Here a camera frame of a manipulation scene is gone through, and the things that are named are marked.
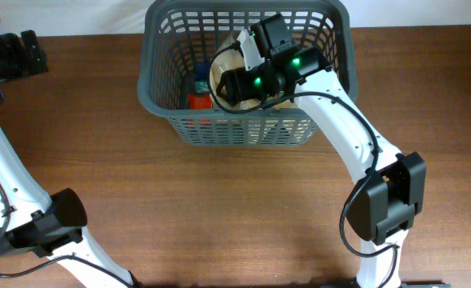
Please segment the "blue food box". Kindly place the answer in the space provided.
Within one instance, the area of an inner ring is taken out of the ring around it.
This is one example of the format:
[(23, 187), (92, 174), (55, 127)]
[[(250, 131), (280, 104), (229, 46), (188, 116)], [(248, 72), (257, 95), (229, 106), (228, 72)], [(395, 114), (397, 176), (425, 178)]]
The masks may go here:
[(194, 65), (194, 85), (199, 94), (208, 94), (210, 71), (208, 62), (198, 62)]

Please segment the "orange pasta packet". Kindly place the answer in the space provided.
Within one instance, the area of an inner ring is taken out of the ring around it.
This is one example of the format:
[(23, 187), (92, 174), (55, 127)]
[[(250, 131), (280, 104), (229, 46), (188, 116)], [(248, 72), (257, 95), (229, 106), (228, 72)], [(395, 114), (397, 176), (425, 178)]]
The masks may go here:
[(189, 94), (187, 99), (191, 110), (208, 110), (212, 108), (211, 98), (208, 94)]

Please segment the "grey plastic basket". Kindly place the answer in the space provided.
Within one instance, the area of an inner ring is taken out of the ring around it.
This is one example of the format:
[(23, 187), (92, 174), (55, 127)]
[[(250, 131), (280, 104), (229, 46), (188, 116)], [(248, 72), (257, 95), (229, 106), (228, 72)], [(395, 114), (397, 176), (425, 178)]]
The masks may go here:
[(228, 39), (282, 14), (296, 43), (318, 48), (346, 93), (358, 97), (349, 12), (338, 0), (156, 1), (146, 12), (138, 99), (195, 146), (299, 146), (317, 125), (302, 110), (274, 107), (249, 114), (190, 109), (187, 97)]

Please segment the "beige paper pouch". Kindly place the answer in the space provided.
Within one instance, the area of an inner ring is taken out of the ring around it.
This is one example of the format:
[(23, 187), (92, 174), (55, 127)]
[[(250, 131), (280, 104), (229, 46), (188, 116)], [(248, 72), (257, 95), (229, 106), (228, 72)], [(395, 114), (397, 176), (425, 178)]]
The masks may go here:
[[(231, 106), (226, 100), (226, 88), (221, 89), (217, 94), (216, 88), (221, 81), (222, 73), (237, 69), (245, 68), (244, 60), (241, 54), (236, 50), (226, 51), (214, 61), (209, 72), (209, 84), (212, 86), (214, 95), (210, 96), (212, 107), (218, 108), (214, 98), (230, 110), (248, 110), (261, 104), (260, 100), (250, 99), (243, 100), (234, 106)], [(257, 145), (261, 141), (261, 145), (281, 145), (296, 146), (300, 143), (302, 134), (300, 131), (294, 131), (295, 119), (278, 118), (233, 118), (233, 119), (217, 119), (215, 121), (217, 135), (214, 141), (218, 141), (220, 145)]]

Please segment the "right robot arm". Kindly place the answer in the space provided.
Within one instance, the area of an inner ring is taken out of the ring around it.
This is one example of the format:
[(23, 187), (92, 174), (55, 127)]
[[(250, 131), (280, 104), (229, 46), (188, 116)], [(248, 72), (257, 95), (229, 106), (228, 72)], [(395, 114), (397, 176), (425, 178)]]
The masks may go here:
[(344, 162), (354, 188), (342, 207), (339, 233), (361, 259), (355, 287), (401, 287), (402, 245), (424, 202), (426, 165), (419, 153), (404, 155), (368, 121), (316, 47), (299, 47), (281, 14), (240, 32), (229, 50), (244, 61), (210, 92), (234, 112), (257, 99), (269, 109), (293, 102), (320, 128)]

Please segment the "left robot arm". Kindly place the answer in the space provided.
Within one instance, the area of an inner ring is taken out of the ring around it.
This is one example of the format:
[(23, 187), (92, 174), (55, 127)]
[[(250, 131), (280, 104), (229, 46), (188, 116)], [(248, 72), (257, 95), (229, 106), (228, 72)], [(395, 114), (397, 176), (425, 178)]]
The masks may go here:
[(33, 271), (57, 263), (86, 287), (139, 287), (87, 224), (78, 195), (70, 188), (53, 195), (41, 188), (0, 127), (0, 257), (32, 252), (46, 259)]

